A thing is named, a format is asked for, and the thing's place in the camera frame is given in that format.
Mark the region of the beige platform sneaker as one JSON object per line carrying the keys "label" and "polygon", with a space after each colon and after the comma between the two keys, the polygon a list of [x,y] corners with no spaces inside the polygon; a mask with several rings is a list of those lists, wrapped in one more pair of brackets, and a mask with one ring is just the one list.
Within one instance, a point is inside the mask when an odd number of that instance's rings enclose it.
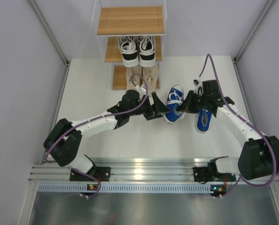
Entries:
{"label": "beige platform sneaker", "polygon": [[141,78],[134,74],[142,75],[142,67],[140,65],[127,68],[126,70],[127,90],[135,90],[136,86],[140,86]]}
{"label": "beige platform sneaker", "polygon": [[143,78],[148,85],[148,91],[153,92],[156,90],[156,84],[158,80],[158,66],[144,67],[143,68]]}

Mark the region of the black white sneaker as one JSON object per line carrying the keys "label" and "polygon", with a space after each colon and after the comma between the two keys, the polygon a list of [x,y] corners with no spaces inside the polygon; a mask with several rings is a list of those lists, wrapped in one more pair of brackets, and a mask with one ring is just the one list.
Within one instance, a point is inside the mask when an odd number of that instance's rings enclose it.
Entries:
{"label": "black white sneaker", "polygon": [[156,65],[156,47],[154,36],[139,36],[139,58],[140,65],[144,68]]}
{"label": "black white sneaker", "polygon": [[118,37],[118,47],[122,56],[123,65],[125,67],[134,67],[139,64],[135,36]]}

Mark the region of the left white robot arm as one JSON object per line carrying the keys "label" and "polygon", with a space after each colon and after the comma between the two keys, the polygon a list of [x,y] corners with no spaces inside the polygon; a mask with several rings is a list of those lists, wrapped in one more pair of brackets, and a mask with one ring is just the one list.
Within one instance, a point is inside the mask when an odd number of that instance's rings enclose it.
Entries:
{"label": "left white robot arm", "polygon": [[147,96],[140,97],[138,91],[128,90],[118,104],[96,117],[78,121],[59,120],[43,143],[46,155],[52,156],[60,167],[69,167],[85,180],[93,180],[97,166],[88,156],[78,154],[81,141],[118,129],[127,124],[131,116],[143,115],[146,120],[153,120],[171,112],[155,92],[151,96],[152,103]]}

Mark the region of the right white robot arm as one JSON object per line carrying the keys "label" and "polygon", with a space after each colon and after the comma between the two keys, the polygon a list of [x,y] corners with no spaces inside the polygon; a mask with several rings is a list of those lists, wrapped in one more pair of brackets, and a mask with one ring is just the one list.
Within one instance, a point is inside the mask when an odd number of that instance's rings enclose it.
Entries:
{"label": "right white robot arm", "polygon": [[177,108],[185,113],[210,112],[234,135],[242,147],[238,157],[218,157],[208,163],[208,175],[218,181],[226,173],[241,175],[253,180],[279,173],[279,139],[258,133],[238,111],[234,101],[222,97],[216,80],[194,80],[195,90],[188,92]]}

